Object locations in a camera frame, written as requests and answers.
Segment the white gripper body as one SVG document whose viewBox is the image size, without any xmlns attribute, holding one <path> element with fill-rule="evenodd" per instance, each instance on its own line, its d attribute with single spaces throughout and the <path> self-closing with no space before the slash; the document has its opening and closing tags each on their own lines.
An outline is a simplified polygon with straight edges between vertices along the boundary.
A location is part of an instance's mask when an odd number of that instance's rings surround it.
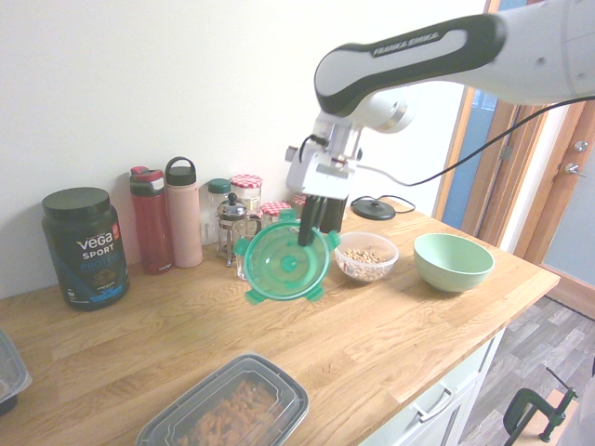
<svg viewBox="0 0 595 446">
<path fill-rule="evenodd" d="M 290 190 L 337 200 L 348 197 L 358 166 L 355 159 L 334 154 L 311 140 L 303 151 L 289 146 L 284 157 L 290 163 L 285 179 Z"/>
</svg>

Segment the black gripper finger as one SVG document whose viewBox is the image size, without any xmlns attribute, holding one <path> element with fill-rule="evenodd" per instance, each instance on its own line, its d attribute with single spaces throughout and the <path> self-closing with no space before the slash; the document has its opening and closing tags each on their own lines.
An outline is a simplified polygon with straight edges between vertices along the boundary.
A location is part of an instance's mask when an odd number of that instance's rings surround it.
<svg viewBox="0 0 595 446">
<path fill-rule="evenodd" d="M 310 228 L 319 229 L 324 219 L 324 212 L 327 205 L 326 197 L 311 197 L 311 222 Z"/>
<path fill-rule="evenodd" d="M 300 246 L 307 246 L 311 242 L 311 229 L 314 223 L 317 198 L 307 195 L 301 212 L 297 242 Z"/>
</svg>

